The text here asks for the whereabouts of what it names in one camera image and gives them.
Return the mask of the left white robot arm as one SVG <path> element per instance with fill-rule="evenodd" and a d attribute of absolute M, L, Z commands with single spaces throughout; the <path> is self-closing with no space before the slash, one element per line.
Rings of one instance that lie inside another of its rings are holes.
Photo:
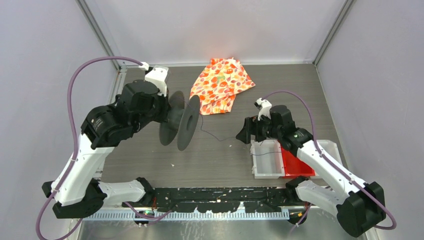
<path fill-rule="evenodd" d="M 42 190 L 53 197 L 52 210 L 58 219 L 86 218 L 101 207 L 125 202 L 148 207 L 155 193 L 143 177 L 128 182 L 107 183 L 95 179 L 97 169 L 120 144 L 151 122 L 162 123 L 170 110 L 169 96 L 152 82 L 135 80 L 124 85 L 113 103 L 93 108 L 84 119 L 78 136 L 76 159 Z"/>

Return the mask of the black cable spool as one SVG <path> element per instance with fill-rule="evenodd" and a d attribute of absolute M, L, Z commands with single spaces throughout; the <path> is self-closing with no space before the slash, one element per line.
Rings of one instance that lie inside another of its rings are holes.
<path fill-rule="evenodd" d="M 200 97 L 193 95 L 185 101 L 182 91 L 176 91 L 168 99 L 170 106 L 166 119 L 159 126 L 159 141 L 168 146 L 176 139 L 179 151 L 184 151 L 190 144 L 196 130 L 200 115 Z"/>

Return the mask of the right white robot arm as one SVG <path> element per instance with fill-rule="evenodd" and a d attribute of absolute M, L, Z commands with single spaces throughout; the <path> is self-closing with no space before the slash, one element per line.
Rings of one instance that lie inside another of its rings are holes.
<path fill-rule="evenodd" d="M 291 205 L 308 202 L 336 217 L 352 237 L 359 237 L 386 219 L 385 195 L 377 183 L 367 183 L 349 172 L 304 128 L 296 127 L 285 105 L 259 107 L 259 114 L 246 117 L 236 139 L 249 144 L 277 140 L 281 147 L 311 167 L 327 184 L 318 186 L 305 176 L 286 184 L 285 198 Z"/>

